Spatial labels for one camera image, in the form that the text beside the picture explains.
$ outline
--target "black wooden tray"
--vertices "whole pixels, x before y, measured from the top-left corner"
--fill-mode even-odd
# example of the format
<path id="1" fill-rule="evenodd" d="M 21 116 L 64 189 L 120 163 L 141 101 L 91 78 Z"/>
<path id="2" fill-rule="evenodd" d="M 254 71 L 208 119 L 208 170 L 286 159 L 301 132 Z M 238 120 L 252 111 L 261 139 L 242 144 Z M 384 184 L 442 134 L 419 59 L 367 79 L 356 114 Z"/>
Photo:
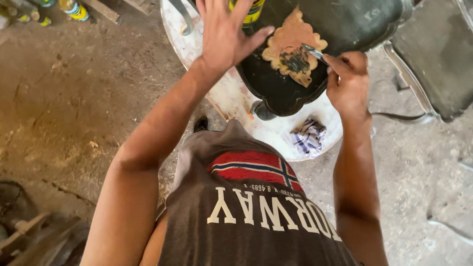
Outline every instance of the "black wooden tray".
<path id="1" fill-rule="evenodd" d="M 304 22 L 328 42 L 323 52 L 334 56 L 345 51 L 365 52 L 380 44 L 412 13 L 410 0 L 266 0 L 261 17 L 246 32 L 250 34 L 266 25 L 280 27 L 297 5 Z M 327 78 L 323 63 L 312 71 L 312 83 L 305 88 L 263 60 L 261 53 L 266 47 L 265 42 L 237 69 L 248 89 L 265 102 L 270 112 L 293 115 L 323 93 Z"/>

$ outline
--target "wooden table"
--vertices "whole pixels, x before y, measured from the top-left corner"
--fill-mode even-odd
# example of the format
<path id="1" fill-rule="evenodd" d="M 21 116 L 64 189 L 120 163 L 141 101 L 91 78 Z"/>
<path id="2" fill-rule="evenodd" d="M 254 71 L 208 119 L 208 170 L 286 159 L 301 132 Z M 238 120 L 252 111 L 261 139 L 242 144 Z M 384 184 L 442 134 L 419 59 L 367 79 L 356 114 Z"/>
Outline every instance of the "wooden table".
<path id="1" fill-rule="evenodd" d="M 192 62 L 202 53 L 203 21 L 188 1 L 183 3 L 195 26 L 187 36 L 181 35 L 186 26 L 182 15 L 168 0 L 160 0 L 161 17 L 169 41 L 184 67 L 189 69 Z M 238 71 L 233 67 L 213 86 L 206 98 L 223 118 L 227 121 L 238 120 L 250 135 L 274 147 L 288 161 L 308 159 L 297 151 L 289 133 L 298 131 L 309 116 L 327 127 L 322 152 L 329 150 L 342 137 L 340 116 L 325 92 L 314 102 L 304 105 L 294 115 L 263 121 L 249 113 L 251 105 L 259 99 L 248 90 Z"/>

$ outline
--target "striped rag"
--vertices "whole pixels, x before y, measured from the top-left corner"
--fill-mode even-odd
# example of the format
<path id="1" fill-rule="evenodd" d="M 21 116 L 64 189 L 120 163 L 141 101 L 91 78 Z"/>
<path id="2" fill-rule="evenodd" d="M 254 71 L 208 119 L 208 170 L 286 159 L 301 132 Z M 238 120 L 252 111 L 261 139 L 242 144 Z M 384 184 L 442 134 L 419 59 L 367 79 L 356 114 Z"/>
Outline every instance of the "striped rag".
<path id="1" fill-rule="evenodd" d="M 291 139 L 297 150 L 306 158 L 313 159 L 322 154 L 327 128 L 319 121 L 309 117 L 299 132 L 292 132 Z"/>

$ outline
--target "gray t-shirt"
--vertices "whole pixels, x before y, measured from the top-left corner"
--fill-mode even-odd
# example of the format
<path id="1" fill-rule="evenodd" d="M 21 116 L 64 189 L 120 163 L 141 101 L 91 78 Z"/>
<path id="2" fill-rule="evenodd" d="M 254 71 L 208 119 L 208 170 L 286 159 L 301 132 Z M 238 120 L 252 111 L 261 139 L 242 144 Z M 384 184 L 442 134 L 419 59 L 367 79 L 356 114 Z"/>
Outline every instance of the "gray t-shirt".
<path id="1" fill-rule="evenodd" d="M 290 165 L 231 120 L 179 151 L 158 265 L 360 265 Z"/>

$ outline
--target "concrete floor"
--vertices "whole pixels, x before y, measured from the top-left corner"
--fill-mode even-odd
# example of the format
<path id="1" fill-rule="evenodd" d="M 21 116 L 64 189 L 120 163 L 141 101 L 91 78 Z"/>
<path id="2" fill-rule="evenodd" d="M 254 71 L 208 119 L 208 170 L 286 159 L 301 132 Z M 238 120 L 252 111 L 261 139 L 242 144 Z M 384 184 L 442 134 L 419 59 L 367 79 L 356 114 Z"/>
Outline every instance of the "concrete floor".
<path id="1" fill-rule="evenodd" d="M 0 32 L 0 179 L 24 186 L 44 211 L 90 221 L 108 165 L 144 115 L 185 73 L 158 12 L 150 17 L 121 2 L 116 26 L 71 21 L 48 10 L 54 24 L 15 24 Z M 396 72 L 383 52 L 370 59 L 370 110 L 419 114 L 409 91 L 397 93 Z M 189 122 L 206 114 L 225 121 L 203 100 Z M 375 118 L 373 147 L 391 265 L 473 265 L 473 249 L 428 214 L 473 234 L 473 111 L 450 124 L 405 126 Z M 340 143 L 315 160 L 291 163 L 309 196 L 333 221 L 332 169 Z M 160 170 L 165 197 L 175 152 Z"/>

